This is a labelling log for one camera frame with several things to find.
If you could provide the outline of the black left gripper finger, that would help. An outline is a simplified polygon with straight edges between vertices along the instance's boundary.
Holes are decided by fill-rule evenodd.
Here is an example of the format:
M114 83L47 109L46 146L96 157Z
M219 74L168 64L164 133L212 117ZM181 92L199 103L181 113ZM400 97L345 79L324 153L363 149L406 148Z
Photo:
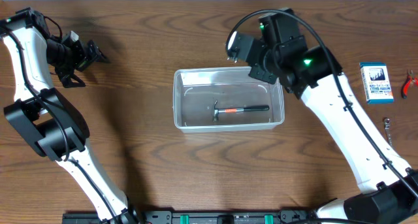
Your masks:
M93 40L88 41L88 56L92 62L110 63L109 59L102 53Z
M67 74L60 79L64 88L83 88L86 84L75 74Z

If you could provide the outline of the small claw hammer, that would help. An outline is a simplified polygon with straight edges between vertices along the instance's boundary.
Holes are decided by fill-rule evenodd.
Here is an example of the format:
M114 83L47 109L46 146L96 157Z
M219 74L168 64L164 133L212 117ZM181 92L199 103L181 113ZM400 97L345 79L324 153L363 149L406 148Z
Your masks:
M248 106L243 108L218 108L217 101L215 101L212 121L217 122L219 120L220 114L230 114L239 112L262 112L268 110L270 110L270 107L268 105Z

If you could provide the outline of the clear plastic container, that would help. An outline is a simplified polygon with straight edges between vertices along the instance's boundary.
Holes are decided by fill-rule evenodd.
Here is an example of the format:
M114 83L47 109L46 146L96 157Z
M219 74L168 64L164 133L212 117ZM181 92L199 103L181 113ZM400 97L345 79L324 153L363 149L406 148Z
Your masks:
M174 124L183 133L253 131L273 129L285 120L283 90L279 82L268 84L249 77L250 67L180 69L174 74ZM220 114L218 108L268 105L262 112Z

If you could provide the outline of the blue white cardboard box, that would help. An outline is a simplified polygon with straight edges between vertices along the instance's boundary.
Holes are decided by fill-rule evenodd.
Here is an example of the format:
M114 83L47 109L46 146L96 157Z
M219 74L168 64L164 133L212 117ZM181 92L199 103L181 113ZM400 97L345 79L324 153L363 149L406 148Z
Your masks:
M368 104L394 103L387 66L381 62L360 62L361 77Z

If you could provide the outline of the silver combination wrench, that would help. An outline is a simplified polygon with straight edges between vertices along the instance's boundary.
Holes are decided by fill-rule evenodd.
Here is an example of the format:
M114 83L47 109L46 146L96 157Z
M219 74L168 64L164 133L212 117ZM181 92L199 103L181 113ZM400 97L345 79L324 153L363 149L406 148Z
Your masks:
M389 118L384 118L383 123L385 127L385 134L387 137L387 142L390 145L390 147L393 147L392 136L391 136L391 131L390 131L391 121Z

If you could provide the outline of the red handled pliers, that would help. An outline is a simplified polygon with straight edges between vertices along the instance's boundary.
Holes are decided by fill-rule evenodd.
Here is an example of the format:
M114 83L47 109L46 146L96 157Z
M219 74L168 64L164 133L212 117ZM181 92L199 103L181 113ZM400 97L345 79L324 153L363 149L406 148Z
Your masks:
M401 89L401 97L406 99L408 97L408 90L412 85L417 85L417 77L412 70L407 72L407 78Z

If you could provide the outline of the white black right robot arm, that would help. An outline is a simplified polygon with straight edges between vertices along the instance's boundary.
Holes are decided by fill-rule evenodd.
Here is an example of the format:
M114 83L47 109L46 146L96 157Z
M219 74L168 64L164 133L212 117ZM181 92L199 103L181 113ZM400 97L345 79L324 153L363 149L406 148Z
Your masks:
M400 223L417 214L417 171L384 139L353 94L341 65L317 40L309 48L300 27L311 26L290 8L253 13L261 38L233 27L228 57L250 66L249 75L279 83L321 121L343 153L360 193L313 209L305 223Z

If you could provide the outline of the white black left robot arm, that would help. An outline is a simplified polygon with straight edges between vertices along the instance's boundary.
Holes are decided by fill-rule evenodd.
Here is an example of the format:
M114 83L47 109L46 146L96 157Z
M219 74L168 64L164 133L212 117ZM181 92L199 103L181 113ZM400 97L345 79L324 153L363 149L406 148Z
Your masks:
M63 214L63 223L142 223L126 194L108 177L93 154L89 127L81 113L55 88L83 88L75 75L92 63L108 62L93 40L74 31L54 36L51 19L30 7L1 20L1 39L12 58L14 102L4 115L32 150L64 168L94 205L94 213Z

